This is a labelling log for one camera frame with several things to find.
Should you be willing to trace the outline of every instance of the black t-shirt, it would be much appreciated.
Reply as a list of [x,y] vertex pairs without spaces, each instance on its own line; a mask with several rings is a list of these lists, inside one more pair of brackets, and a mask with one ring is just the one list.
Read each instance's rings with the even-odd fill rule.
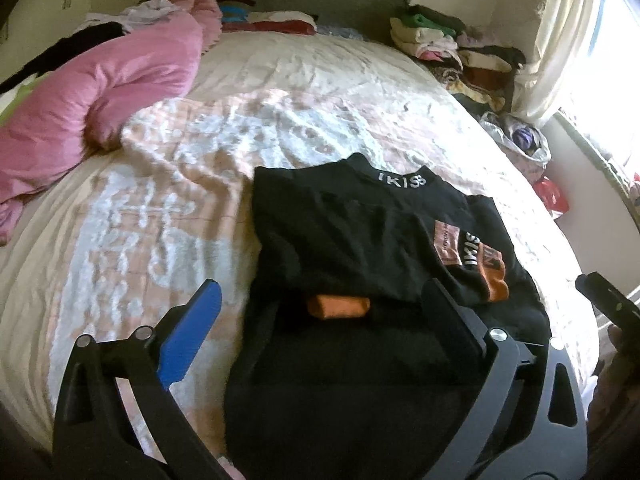
[[[546,344],[548,319],[492,199],[428,168],[376,170],[357,153],[255,171],[262,244],[242,351],[225,394],[231,458],[251,479],[386,479],[424,473],[476,389],[420,313],[438,278],[489,328]],[[318,320],[316,294],[370,299],[361,319]]]

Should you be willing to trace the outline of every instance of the hand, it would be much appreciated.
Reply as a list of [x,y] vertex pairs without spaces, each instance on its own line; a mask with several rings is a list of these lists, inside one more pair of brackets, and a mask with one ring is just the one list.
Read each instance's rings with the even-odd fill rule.
[[620,396],[625,396],[630,402],[640,401],[640,384],[628,384],[629,378],[640,368],[640,341],[629,339],[628,335],[615,325],[610,325],[607,331],[612,345],[618,352],[598,378],[598,385],[589,405],[589,432],[599,427]]

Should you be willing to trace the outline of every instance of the blue gripper pad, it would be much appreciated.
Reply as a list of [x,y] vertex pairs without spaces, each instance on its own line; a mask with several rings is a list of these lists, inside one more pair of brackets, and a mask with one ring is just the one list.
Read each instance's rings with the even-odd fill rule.
[[205,280],[187,307],[187,312],[160,347],[158,378],[165,388],[184,379],[218,318],[222,308],[222,290],[218,283]]

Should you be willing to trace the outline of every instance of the white curtain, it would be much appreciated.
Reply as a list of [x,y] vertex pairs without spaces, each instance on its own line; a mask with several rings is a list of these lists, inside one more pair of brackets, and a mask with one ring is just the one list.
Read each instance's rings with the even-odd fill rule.
[[546,0],[530,63],[516,75],[512,113],[543,126],[561,106],[563,86],[585,56],[600,0]]

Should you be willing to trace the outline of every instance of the pile of clothes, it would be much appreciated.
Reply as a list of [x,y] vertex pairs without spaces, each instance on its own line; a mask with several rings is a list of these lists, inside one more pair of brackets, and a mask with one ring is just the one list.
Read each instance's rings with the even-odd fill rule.
[[476,119],[511,109],[516,70],[527,62],[520,50],[425,6],[390,21],[396,46],[427,66]]

